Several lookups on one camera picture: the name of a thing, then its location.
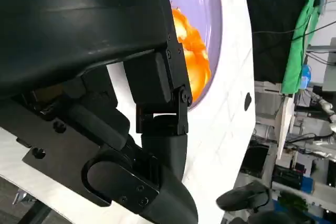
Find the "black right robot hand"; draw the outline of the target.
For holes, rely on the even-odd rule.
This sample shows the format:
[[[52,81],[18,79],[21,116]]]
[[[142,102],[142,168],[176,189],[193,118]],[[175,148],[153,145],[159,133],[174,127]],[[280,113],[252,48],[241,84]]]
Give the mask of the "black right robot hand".
[[[251,210],[252,214],[244,220],[232,217],[226,223],[276,223],[270,189],[255,180],[245,186],[236,187],[216,199],[218,207],[225,212]]]

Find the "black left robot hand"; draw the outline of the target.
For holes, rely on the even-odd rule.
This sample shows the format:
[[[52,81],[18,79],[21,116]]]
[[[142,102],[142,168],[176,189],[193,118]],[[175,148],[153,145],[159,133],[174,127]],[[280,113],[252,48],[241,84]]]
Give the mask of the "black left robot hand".
[[[1,0],[1,127],[92,203],[197,223],[193,97],[170,0]]]

